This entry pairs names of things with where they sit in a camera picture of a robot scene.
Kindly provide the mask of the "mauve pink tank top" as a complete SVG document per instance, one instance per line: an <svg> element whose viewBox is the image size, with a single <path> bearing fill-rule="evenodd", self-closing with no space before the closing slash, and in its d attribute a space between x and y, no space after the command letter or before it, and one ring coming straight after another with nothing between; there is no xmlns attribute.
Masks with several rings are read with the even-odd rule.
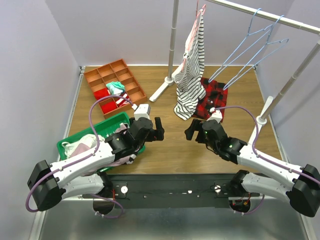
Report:
<svg viewBox="0 0 320 240"><path fill-rule="evenodd" d="M79 155L85 151L88 151L92 148L95 148L97 145L97 138L94 134L86 134L83 136L80 140L74 142L74 143L67 143L64 148L64 153L67 156L67 158L74 157L76 155ZM132 164L137 157L138 153L135 152L129 156L125 156L123 158L120 158L112 163L109 163L106 165L106 167L117 167L120 165L129 165Z"/></svg>

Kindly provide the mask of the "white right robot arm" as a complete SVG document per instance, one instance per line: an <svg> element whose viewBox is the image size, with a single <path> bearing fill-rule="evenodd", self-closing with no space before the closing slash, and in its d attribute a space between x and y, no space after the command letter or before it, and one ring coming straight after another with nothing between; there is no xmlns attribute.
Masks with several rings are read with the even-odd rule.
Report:
<svg viewBox="0 0 320 240"><path fill-rule="evenodd" d="M216 120L193 119L185 130L196 142L221 159L258 170L262 176L240 170L230 182L230 191L241 196L245 192L267 195L290 204L298 213L313 218L320 208L320 172L310 164L290 164L257 151L252 144L230 137Z"/></svg>

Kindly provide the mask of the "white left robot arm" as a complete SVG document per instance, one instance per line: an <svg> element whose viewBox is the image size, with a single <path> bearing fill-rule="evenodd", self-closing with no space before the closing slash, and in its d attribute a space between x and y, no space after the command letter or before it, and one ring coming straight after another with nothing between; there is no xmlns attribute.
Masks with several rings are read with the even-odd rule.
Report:
<svg viewBox="0 0 320 240"><path fill-rule="evenodd" d="M111 185L100 169L131 164L146 142L163 141L165 130L160 117L154 121L140 117L128 128L111 134L94 148L66 160L47 163L38 162L27 181L29 193L25 207L29 212L30 199L36 204L36 211L46 211L61 200L82 194L107 197Z"/></svg>

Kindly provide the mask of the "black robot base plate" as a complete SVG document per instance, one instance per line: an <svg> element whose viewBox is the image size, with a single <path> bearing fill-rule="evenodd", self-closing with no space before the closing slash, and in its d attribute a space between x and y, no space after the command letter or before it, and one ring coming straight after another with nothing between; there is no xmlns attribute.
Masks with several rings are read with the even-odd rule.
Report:
<svg viewBox="0 0 320 240"><path fill-rule="evenodd" d="M228 208L232 198L258 197L233 190L233 173L109 174L102 173L97 194L115 198L124 209Z"/></svg>

